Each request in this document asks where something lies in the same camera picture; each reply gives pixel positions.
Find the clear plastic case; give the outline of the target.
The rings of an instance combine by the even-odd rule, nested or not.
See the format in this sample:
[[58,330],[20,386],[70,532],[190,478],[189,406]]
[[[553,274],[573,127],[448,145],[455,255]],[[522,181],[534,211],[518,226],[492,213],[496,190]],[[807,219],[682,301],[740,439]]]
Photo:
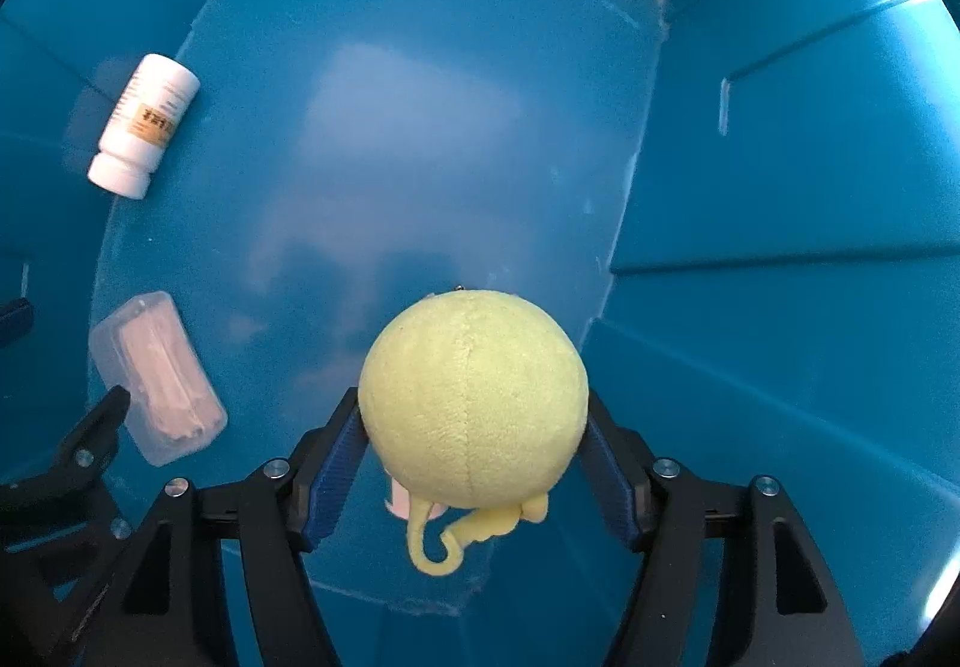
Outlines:
[[128,392],[125,428],[149,465],[202,451],[228,425],[169,293],[133,296],[91,329],[88,345],[104,385]]

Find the green ball plush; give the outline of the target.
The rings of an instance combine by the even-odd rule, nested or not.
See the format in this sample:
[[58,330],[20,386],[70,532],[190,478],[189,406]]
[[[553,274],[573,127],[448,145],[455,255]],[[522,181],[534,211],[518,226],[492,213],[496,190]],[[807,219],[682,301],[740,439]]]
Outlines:
[[358,407],[384,469],[409,493],[413,566],[452,575],[472,545],[545,521],[587,404],[578,349],[522,296],[453,290],[397,314],[364,358]]

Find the blue folding crate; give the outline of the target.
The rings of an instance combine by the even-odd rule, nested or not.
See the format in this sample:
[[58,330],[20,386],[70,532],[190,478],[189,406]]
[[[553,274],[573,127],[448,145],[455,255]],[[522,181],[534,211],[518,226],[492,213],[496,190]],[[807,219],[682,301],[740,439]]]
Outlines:
[[[86,174],[142,58],[200,80],[143,199]],[[517,293],[596,402],[542,524],[407,557],[373,450],[304,559],[335,665],[958,659],[958,0],[2,0],[2,486],[166,292],[286,458],[433,293]]]

